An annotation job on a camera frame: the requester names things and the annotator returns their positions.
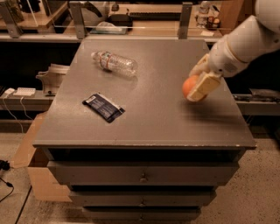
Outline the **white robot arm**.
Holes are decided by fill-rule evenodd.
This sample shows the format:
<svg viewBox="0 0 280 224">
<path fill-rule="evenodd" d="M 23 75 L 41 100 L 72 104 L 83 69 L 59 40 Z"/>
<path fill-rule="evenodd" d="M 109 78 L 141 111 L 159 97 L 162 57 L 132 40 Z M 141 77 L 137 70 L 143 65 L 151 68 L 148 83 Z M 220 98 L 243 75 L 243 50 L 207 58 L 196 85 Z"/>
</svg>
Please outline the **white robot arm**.
<svg viewBox="0 0 280 224">
<path fill-rule="evenodd" d="M 245 70 L 258 57 L 280 49 L 280 0 L 255 0 L 255 13 L 220 38 L 193 67 L 182 86 L 190 102 L 205 99 L 222 78 Z"/>
</svg>

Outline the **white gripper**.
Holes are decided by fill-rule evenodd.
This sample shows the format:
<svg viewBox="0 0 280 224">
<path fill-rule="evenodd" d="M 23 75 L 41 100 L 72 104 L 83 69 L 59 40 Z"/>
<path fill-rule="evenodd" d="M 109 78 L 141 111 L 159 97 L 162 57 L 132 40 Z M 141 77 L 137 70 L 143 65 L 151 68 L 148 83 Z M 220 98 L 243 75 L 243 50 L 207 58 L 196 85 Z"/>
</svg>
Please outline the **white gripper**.
<svg viewBox="0 0 280 224">
<path fill-rule="evenodd" d="M 248 65 L 248 62 L 243 62 L 235 56 L 228 36 L 224 36 L 212 46 L 209 54 L 206 53 L 197 62 L 189 76 L 199 76 L 195 89 L 207 97 L 221 84 L 220 75 L 226 78 L 233 77 L 247 68 Z"/>
</svg>

